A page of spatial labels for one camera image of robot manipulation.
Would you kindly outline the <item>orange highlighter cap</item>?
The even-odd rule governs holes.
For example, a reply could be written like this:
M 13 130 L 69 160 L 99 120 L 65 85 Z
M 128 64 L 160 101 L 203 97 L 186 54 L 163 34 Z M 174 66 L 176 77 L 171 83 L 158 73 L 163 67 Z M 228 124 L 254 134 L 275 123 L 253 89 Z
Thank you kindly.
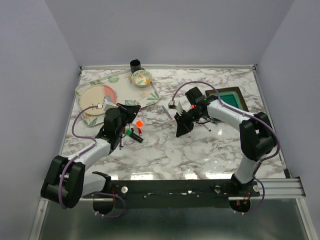
M 144 123 L 141 121 L 141 120 L 137 120 L 135 125 L 138 127 L 138 128 L 141 128 L 144 126 Z

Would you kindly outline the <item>grey purple marker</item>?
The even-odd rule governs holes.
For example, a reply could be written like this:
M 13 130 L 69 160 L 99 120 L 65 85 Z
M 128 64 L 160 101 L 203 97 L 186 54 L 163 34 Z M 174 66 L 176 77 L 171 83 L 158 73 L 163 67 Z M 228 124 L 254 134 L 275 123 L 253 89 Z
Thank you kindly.
M 168 118 L 169 118 L 170 120 L 172 120 L 172 116 L 170 115 L 170 113 L 168 112 L 168 110 L 166 109 L 166 107 L 165 107 L 164 105 L 162 105 L 161 107 L 162 107 L 164 113 L 168 116 Z

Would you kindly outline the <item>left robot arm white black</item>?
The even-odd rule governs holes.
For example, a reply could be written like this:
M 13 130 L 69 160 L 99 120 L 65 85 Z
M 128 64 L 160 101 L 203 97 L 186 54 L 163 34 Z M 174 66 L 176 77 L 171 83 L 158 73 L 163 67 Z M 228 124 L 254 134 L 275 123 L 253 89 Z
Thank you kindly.
M 92 138 L 92 144 L 67 157 L 57 155 L 52 159 L 40 190 L 41 197 L 60 204 L 63 209 L 75 207 L 81 197 L 93 192 L 101 198 L 107 197 L 111 191 L 110 176 L 93 173 L 85 179 L 85 172 L 118 147 L 123 130 L 134 121 L 140 108 L 140 105 L 117 103 L 106 110 L 103 125 Z

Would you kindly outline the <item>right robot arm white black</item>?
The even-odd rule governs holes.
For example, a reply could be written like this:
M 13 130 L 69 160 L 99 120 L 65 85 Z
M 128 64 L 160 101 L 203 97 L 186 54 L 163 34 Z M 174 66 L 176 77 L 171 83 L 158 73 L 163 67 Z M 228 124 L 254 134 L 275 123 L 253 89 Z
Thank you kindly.
M 218 92 L 204 96 L 198 87 L 193 87 L 185 96 L 191 104 L 188 111 L 183 109 L 180 102 L 171 100 L 169 103 L 171 108 L 176 109 L 176 137 L 191 132 L 201 118 L 218 119 L 236 129 L 239 132 L 243 156 L 231 177 L 230 191 L 236 196 L 243 195 L 254 180 L 261 163 L 271 158 L 271 152 L 279 153 L 279 140 L 269 117 L 264 112 L 253 114 L 235 108 L 223 101 Z

